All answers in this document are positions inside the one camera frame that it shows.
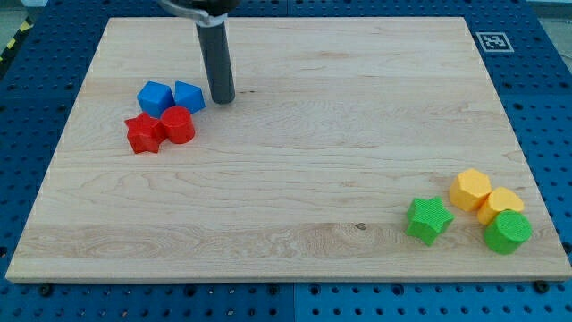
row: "yellow hexagon block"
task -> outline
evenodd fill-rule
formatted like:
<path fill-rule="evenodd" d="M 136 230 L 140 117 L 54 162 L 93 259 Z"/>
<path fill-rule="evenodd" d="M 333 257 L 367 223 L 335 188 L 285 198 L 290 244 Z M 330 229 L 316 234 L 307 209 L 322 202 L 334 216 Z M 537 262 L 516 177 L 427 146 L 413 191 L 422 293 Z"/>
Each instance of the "yellow hexagon block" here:
<path fill-rule="evenodd" d="M 525 203 L 513 191 L 499 187 L 491 192 L 484 204 L 479 209 L 476 217 L 483 225 L 488 225 L 494 218 L 504 210 L 514 210 L 522 212 L 525 210 Z"/>
<path fill-rule="evenodd" d="M 489 176 L 471 168 L 458 174 L 450 186 L 450 203 L 465 211 L 477 210 L 491 190 Z"/>

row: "wooden board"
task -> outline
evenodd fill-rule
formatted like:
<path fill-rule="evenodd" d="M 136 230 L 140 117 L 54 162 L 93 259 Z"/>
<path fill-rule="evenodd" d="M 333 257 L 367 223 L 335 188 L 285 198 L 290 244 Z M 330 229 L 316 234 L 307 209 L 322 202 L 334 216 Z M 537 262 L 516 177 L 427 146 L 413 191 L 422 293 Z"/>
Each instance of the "wooden board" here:
<path fill-rule="evenodd" d="M 194 25 L 111 19 L 7 278 L 13 282 L 567 279 L 567 257 L 460 18 L 230 19 L 237 97 L 210 100 Z M 205 90 L 197 137 L 133 155 L 123 120 L 146 81 Z M 452 207 L 476 167 L 534 228 L 487 249 Z M 407 237 L 414 197 L 456 219 Z"/>

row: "blue cube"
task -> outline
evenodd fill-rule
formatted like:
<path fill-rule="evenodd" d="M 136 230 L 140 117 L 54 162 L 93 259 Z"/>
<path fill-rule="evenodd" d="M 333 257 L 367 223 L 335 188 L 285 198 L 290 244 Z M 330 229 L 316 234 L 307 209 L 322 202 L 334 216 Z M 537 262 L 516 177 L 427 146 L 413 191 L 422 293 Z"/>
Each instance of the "blue cube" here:
<path fill-rule="evenodd" d="M 148 81 L 138 93 L 137 100 L 143 112 L 155 118 L 160 118 L 167 108 L 174 106 L 171 88 L 164 84 Z"/>
<path fill-rule="evenodd" d="M 200 87 L 184 83 L 175 82 L 175 103 L 178 106 L 187 108 L 192 114 L 205 108 L 203 91 Z"/>

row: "blue pegboard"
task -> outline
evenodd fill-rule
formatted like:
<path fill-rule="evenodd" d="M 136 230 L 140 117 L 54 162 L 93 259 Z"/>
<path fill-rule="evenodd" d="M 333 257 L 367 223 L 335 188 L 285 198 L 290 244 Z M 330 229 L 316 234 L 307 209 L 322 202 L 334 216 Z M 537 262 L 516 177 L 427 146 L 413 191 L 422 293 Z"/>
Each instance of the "blue pegboard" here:
<path fill-rule="evenodd" d="M 165 15 L 154 0 L 48 4 L 0 83 L 1 276 L 107 19 Z M 525 3 L 243 0 L 232 15 L 463 16 L 474 37 L 477 32 L 504 32 L 513 53 L 477 47 L 560 238 L 572 249 L 572 76 Z M 14 285 L 2 278 L 0 321 L 572 320 L 572 283 L 549 286 L 545 293 L 537 292 L 532 283 L 45 286 Z"/>

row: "green block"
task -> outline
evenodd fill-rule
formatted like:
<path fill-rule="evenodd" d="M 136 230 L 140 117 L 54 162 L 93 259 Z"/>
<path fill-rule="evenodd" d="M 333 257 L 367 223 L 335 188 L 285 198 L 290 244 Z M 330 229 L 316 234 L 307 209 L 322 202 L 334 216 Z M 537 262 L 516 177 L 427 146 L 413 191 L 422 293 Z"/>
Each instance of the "green block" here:
<path fill-rule="evenodd" d="M 417 237 L 431 246 L 437 236 L 447 231 L 455 216 L 443 206 L 441 197 L 435 197 L 413 199 L 408 218 L 409 226 L 405 234 Z"/>
<path fill-rule="evenodd" d="M 528 219 L 514 210 L 500 212 L 484 231 L 484 242 L 499 254 L 512 254 L 533 234 Z"/>

